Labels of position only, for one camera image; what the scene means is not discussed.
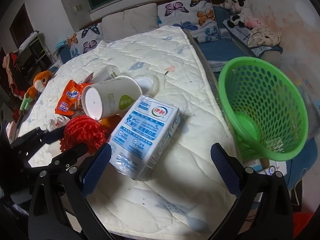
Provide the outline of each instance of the pink plush toy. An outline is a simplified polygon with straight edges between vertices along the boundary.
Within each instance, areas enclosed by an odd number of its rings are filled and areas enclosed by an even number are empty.
[[[261,20],[257,19],[257,18],[251,18],[249,21],[247,21],[244,24],[247,28],[249,29],[253,29],[255,27],[263,27],[266,26]]]
[[[227,22],[227,24],[230,28],[233,28],[237,25],[240,27],[247,27],[249,29],[265,26],[261,20],[253,18],[250,8],[243,8],[241,13],[235,16],[230,16],[230,20]]]

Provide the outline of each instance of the green label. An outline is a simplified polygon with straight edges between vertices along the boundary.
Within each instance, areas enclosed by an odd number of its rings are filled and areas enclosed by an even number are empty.
[[[126,109],[128,106],[130,106],[135,100],[133,100],[131,97],[127,96],[127,95],[123,95],[120,98],[119,101],[119,109],[120,110],[124,110]]]

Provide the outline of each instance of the white paper cup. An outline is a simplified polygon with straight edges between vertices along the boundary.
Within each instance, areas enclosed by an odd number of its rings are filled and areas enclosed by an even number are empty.
[[[119,76],[85,87],[81,103],[87,116],[100,120],[127,112],[141,95],[141,88],[134,79]]]

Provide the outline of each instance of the clothing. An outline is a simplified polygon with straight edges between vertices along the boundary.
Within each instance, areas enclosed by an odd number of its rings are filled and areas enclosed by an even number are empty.
[[[9,86],[13,95],[22,100],[26,90],[30,87],[30,84],[18,70],[16,59],[17,55],[10,52],[4,57],[2,67],[7,71]]]
[[[251,30],[248,47],[277,46],[280,43],[281,34],[272,32],[268,27],[256,27]]]

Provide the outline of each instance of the ovaltine packet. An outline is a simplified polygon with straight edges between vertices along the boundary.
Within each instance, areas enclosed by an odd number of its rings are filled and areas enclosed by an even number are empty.
[[[75,81],[70,80],[66,85],[63,94],[57,104],[55,113],[65,116],[74,115],[76,114],[76,112],[82,113],[83,109],[81,106],[81,95],[83,89],[88,85],[91,84],[77,84]]]

